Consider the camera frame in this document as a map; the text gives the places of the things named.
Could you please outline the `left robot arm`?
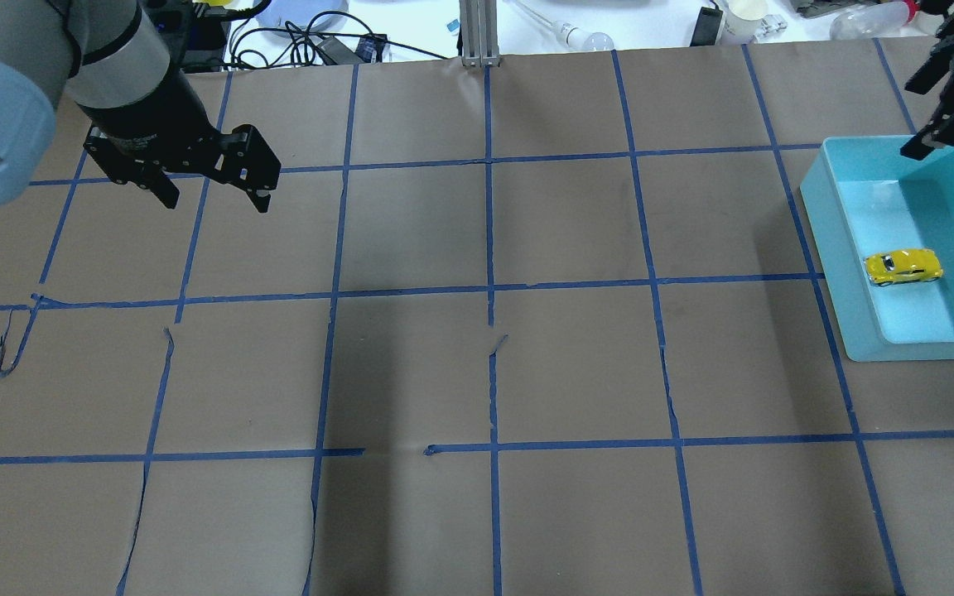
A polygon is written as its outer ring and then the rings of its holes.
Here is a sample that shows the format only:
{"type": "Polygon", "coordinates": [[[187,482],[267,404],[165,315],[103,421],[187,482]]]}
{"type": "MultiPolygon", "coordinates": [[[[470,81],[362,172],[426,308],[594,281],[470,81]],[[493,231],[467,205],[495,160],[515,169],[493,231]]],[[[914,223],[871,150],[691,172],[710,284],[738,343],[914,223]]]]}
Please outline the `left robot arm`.
{"type": "Polygon", "coordinates": [[[220,131],[139,1],[0,1],[0,206],[19,199],[72,99],[84,150],[118,185],[168,209],[174,174],[246,193],[261,214],[281,162],[254,126],[220,131]]]}

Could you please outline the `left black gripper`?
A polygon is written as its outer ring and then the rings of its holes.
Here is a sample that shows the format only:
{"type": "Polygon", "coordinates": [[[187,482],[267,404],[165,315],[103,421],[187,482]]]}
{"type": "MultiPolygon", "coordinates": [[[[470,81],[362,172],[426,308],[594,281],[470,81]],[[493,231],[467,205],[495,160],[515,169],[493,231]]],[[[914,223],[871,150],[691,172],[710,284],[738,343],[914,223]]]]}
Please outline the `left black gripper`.
{"type": "Polygon", "coordinates": [[[174,209],[181,193],[170,174],[197,174],[243,191],[258,214],[267,214],[280,159],[254,125],[228,133],[213,125],[181,71],[167,72],[135,103],[83,112],[91,120],[84,149],[114,184],[139,186],[174,209]]]}

